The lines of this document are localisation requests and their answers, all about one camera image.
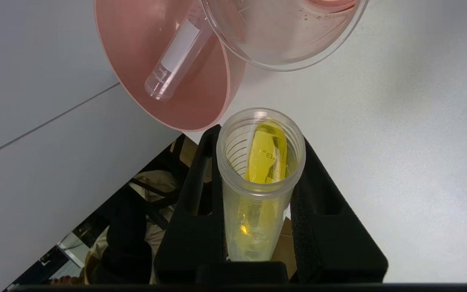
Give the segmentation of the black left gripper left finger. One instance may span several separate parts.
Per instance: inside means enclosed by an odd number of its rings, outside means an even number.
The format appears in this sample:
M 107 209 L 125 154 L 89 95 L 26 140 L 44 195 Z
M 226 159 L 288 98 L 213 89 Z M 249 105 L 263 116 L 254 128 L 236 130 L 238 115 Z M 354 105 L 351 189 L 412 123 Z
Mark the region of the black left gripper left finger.
M 201 266 L 225 261 L 222 177 L 216 146 L 220 125 L 202 135 L 176 208 L 154 258 L 158 283 L 194 283 Z

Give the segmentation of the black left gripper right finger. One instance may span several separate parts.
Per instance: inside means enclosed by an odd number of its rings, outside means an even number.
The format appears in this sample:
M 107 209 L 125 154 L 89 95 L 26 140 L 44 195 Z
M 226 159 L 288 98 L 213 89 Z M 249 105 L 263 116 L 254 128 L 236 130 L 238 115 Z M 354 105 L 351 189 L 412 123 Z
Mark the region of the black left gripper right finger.
M 291 196 L 291 234 L 301 284 L 381 283 L 388 260 L 306 141 Z

